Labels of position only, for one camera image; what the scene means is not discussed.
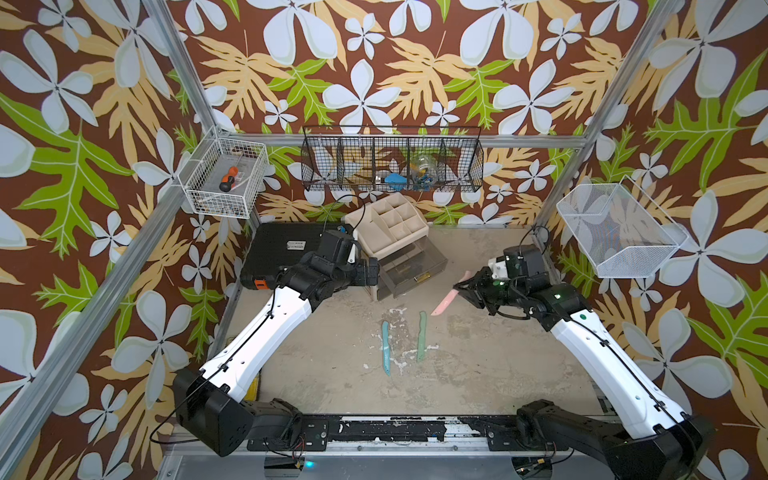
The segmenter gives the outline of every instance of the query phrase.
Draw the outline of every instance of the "black case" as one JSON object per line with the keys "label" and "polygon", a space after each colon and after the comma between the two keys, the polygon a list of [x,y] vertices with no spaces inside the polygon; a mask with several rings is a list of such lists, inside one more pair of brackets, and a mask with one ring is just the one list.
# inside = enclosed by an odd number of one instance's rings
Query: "black case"
{"label": "black case", "polygon": [[[347,233],[352,231],[352,227],[346,223],[329,222],[325,229],[338,230],[341,227]],[[322,233],[323,222],[261,225],[253,235],[248,257],[240,272],[240,282],[251,290],[259,289],[257,281],[266,282],[266,287],[273,290],[277,274],[284,268],[298,263],[305,253],[317,250]]]}

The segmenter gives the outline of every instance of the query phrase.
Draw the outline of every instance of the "wire basket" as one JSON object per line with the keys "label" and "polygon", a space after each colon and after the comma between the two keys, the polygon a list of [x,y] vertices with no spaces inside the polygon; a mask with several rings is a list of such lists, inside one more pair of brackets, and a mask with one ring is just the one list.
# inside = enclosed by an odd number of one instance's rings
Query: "wire basket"
{"label": "wire basket", "polygon": [[[623,185],[626,181],[641,201]],[[662,227],[643,204],[653,204],[669,224]],[[629,177],[619,184],[577,185],[558,202],[558,212],[599,278],[651,276],[687,237]]]}
{"label": "wire basket", "polygon": [[381,192],[480,189],[484,153],[479,128],[474,136],[447,135],[439,128],[434,129],[436,135],[425,136],[429,129],[412,129],[420,134],[310,134],[305,129],[301,148],[304,188]]}
{"label": "wire basket", "polygon": [[[266,146],[252,141],[217,138],[211,142],[184,185],[184,193],[196,214],[248,218],[256,195],[263,189]],[[229,192],[219,185],[231,167],[237,176]]]}

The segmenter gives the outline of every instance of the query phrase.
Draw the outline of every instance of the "black wire basket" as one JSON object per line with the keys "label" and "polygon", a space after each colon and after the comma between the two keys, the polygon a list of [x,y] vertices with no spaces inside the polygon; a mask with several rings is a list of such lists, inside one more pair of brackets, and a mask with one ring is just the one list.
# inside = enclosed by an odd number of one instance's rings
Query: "black wire basket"
{"label": "black wire basket", "polygon": [[460,133],[453,135],[437,127],[397,128],[398,134],[344,134],[339,127],[305,126],[304,189],[475,192],[482,186],[479,127],[452,128]]}

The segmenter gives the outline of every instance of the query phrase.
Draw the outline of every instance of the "blue object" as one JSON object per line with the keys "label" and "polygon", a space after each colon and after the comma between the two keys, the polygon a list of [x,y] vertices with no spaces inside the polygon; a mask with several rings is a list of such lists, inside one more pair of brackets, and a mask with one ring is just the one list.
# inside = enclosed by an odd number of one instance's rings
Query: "blue object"
{"label": "blue object", "polygon": [[395,191],[400,191],[403,188],[406,187],[406,183],[408,182],[405,177],[398,174],[389,174],[384,179],[384,181],[392,186],[392,189]]}
{"label": "blue object", "polygon": [[384,371],[389,375],[389,322],[382,323],[382,353],[384,355]]}

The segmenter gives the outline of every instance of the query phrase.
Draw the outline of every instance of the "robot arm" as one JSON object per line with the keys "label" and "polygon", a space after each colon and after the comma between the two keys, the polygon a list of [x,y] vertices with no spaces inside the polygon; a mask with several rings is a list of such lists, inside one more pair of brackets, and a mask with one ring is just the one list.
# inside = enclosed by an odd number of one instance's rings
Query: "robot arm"
{"label": "robot arm", "polygon": [[199,372],[177,373],[173,390],[181,426],[220,456],[246,438],[276,442],[278,449],[293,445],[286,436],[297,435],[291,427],[300,423],[300,412],[280,400],[243,397],[266,360],[322,301],[348,286],[376,285],[378,261],[356,260],[356,248],[350,235],[326,231],[316,252],[279,275],[269,302],[231,344]]}
{"label": "robot arm", "polygon": [[[227,386],[235,402],[245,397],[248,387],[277,347],[312,313],[309,300],[282,286],[248,326],[214,358],[202,366],[203,378],[218,388]],[[228,361],[226,369],[217,370]]]}
{"label": "robot arm", "polygon": [[[549,283],[535,247],[505,250],[454,288],[490,315],[538,320],[579,360],[621,420],[621,425],[600,422],[540,400],[518,410],[518,430],[528,437],[524,442],[577,449],[608,465],[619,478],[679,478],[698,465],[713,426],[688,415],[656,387],[572,285]],[[502,306],[519,306],[525,316],[504,314]]]}

